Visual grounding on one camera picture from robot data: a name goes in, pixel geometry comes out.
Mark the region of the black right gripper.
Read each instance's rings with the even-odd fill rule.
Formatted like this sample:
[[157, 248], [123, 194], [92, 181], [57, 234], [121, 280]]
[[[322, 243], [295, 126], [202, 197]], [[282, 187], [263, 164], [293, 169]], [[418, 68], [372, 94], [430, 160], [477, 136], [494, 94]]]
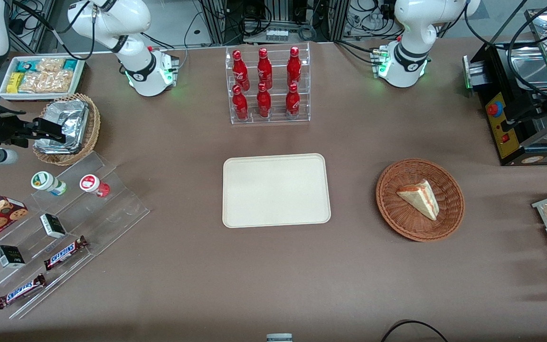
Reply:
[[0, 143], [28, 148], [30, 139], [36, 140], [36, 149], [66, 149], [66, 135], [62, 126], [42, 117], [23, 121], [24, 111], [0, 109]]

